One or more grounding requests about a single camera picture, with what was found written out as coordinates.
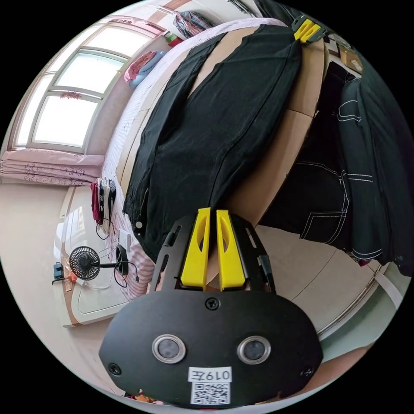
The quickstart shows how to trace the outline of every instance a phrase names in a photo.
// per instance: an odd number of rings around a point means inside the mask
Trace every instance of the screw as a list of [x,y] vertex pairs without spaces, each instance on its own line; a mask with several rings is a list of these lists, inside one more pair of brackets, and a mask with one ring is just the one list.
[[121,368],[117,364],[109,364],[109,372],[113,375],[121,375]]
[[308,377],[312,375],[313,373],[314,373],[314,370],[312,368],[308,368],[301,372],[301,376]]
[[215,311],[220,306],[220,302],[216,298],[209,298],[206,300],[206,308]]

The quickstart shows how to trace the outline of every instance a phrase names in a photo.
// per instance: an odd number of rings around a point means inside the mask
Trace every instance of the tiled floor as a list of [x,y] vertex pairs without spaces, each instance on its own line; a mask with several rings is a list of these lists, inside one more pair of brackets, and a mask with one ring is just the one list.
[[296,303],[317,331],[345,311],[373,277],[371,267],[360,267],[332,246],[270,227],[256,231],[270,257],[277,293]]

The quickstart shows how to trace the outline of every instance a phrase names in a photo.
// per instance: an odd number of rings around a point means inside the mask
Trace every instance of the plaid shirt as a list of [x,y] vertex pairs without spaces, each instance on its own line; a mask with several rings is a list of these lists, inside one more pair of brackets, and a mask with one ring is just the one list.
[[176,13],[173,23],[187,39],[214,27],[212,22],[197,12]]

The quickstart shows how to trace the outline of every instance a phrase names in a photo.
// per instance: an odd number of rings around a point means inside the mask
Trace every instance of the pink curtain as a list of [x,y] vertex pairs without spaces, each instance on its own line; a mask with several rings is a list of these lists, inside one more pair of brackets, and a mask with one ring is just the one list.
[[103,155],[78,155],[24,148],[7,151],[0,160],[0,176],[53,185],[90,185],[100,176]]

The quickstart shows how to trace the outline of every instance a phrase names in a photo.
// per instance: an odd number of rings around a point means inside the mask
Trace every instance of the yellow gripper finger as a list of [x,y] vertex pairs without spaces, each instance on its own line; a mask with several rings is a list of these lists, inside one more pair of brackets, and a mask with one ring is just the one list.
[[310,19],[306,19],[300,28],[295,32],[295,39],[306,43],[321,27]]
[[227,210],[217,210],[217,247],[220,290],[243,287],[245,275]]
[[201,208],[198,210],[181,274],[184,286],[206,290],[209,239],[210,208]]

